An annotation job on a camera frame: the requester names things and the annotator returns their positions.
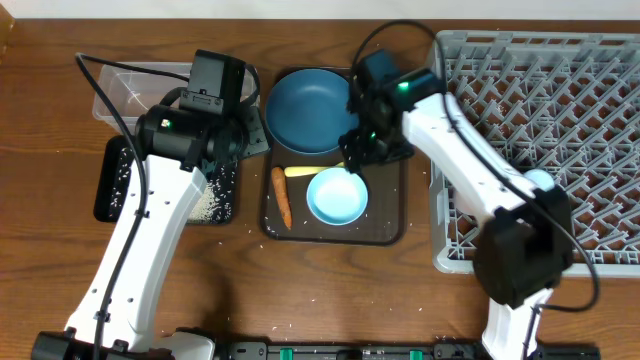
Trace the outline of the light blue bowl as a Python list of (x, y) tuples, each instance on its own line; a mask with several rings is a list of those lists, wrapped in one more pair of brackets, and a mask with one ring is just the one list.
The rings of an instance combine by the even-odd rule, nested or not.
[(364, 180), (357, 174), (334, 167), (316, 174), (306, 191), (311, 214), (327, 225), (343, 226), (364, 214), (369, 193)]

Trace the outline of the light blue plastic cup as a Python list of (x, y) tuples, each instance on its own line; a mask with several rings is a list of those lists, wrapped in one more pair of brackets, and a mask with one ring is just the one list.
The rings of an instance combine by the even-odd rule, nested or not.
[(524, 173), (524, 177), (543, 191), (548, 191), (555, 187), (554, 178), (548, 172), (541, 169), (531, 169)]

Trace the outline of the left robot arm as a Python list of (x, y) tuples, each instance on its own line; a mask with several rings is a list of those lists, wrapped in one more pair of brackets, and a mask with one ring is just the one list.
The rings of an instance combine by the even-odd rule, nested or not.
[(99, 269), (63, 332), (41, 332), (34, 359), (212, 359), (215, 341), (198, 329), (154, 335), (158, 299), (188, 217), (207, 185), (208, 165), (270, 148), (254, 90), (241, 96), (255, 67), (199, 50), (184, 86), (129, 129), (90, 74), (91, 56), (76, 62), (111, 112), (133, 156), (127, 192)]

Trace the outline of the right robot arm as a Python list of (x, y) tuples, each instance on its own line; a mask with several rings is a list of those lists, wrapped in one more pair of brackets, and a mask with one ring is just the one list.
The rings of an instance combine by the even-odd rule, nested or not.
[(416, 150), (431, 159), (479, 228), (473, 271), (490, 298), (482, 344), (493, 359), (529, 358), (539, 315), (573, 263), (567, 194), (511, 167), (430, 69), (403, 73), (378, 50), (353, 62), (348, 83), (359, 124), (339, 139), (345, 168), (358, 173)]

